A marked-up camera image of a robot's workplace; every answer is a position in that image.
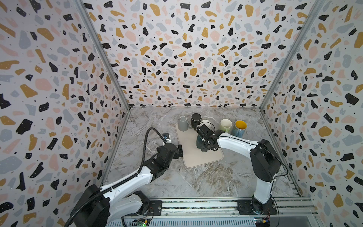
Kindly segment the dark teal mug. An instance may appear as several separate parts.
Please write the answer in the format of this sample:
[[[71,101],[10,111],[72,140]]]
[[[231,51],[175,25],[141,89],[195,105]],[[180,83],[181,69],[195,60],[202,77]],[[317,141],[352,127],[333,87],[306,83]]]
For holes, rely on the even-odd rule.
[[[196,146],[202,152],[207,152],[210,149],[209,140],[202,138],[200,135],[197,136]]]

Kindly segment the black mug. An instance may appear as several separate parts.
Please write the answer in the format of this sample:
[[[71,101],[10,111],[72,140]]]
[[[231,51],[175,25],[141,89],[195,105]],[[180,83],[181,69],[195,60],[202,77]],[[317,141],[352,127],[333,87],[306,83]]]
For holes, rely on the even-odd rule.
[[[199,113],[193,113],[191,115],[191,125],[192,125],[192,129],[196,130],[197,127],[199,126],[200,122],[202,120],[202,116]]]

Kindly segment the light green mug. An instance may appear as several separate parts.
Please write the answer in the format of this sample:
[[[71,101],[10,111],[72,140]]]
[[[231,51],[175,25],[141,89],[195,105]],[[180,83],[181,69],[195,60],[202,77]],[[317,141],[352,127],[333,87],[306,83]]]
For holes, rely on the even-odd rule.
[[[220,121],[220,130],[222,130],[223,132],[226,133],[230,133],[231,129],[232,129],[233,123],[231,120],[229,119],[222,119]]]

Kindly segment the blue butterfly mug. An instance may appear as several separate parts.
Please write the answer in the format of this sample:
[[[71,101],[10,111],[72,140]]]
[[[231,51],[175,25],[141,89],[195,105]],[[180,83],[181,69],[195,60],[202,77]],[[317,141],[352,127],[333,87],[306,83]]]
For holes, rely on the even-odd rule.
[[[246,129],[247,129],[247,123],[242,120],[238,120],[234,123],[231,135],[238,138],[243,138]]]

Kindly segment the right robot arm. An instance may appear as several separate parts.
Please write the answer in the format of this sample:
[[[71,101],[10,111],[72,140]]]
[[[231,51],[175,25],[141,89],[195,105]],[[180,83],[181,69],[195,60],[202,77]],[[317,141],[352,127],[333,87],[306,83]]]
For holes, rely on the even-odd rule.
[[[206,125],[198,127],[196,132],[201,137],[202,151],[216,151],[219,148],[224,148],[249,158],[253,172],[257,177],[251,206],[256,212],[261,213],[266,204],[271,201],[273,182],[282,165],[270,142],[267,140],[244,140],[222,130],[213,132]]]

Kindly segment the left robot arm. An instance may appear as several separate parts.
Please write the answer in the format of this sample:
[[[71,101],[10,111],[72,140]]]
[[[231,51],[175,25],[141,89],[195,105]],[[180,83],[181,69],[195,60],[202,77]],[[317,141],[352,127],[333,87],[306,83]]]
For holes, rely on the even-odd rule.
[[[72,210],[65,226],[105,227],[109,222],[133,214],[145,216],[150,199],[139,190],[161,177],[174,159],[183,157],[181,145],[165,143],[142,164],[142,169],[101,187],[88,187]]]

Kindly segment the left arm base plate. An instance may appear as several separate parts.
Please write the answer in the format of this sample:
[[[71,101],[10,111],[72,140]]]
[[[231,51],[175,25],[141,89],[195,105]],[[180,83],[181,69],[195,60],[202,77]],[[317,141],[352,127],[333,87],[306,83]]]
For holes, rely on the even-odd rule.
[[[127,217],[161,216],[163,207],[162,200],[151,200],[144,203],[136,213],[128,214]]]

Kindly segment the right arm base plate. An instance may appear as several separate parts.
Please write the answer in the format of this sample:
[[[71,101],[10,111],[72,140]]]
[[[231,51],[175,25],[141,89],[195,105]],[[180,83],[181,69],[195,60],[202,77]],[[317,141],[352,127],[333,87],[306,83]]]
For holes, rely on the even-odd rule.
[[[265,204],[260,203],[254,198],[237,200],[236,209],[240,215],[277,215],[278,213],[277,207],[271,199]]]

